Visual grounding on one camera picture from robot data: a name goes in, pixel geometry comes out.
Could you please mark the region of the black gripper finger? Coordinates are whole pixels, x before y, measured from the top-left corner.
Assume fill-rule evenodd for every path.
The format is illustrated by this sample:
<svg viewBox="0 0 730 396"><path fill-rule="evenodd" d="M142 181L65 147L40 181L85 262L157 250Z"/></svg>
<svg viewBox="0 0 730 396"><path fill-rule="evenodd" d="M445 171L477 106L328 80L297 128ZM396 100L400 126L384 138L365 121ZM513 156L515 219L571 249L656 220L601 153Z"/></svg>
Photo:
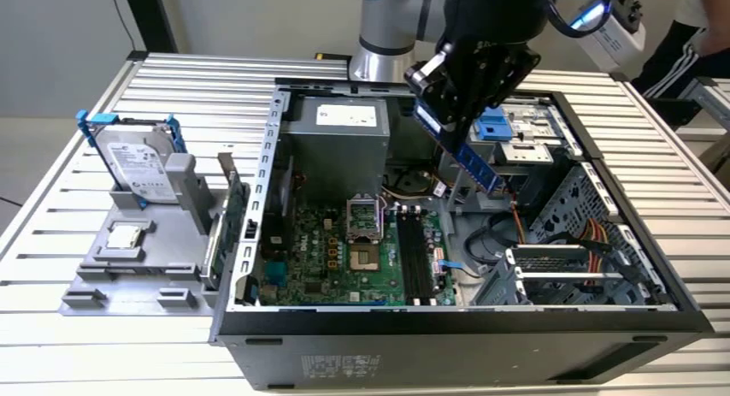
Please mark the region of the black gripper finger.
<svg viewBox="0 0 730 396"><path fill-rule="evenodd" d="M487 108L495 109L512 94L532 69L540 62L540 55L527 44L492 45L480 62L475 82L477 93L471 116L477 117Z"/></svg>
<svg viewBox="0 0 730 396"><path fill-rule="evenodd" d="M465 132L477 105L477 49L441 48L405 71L415 115L435 132Z"/></svg>

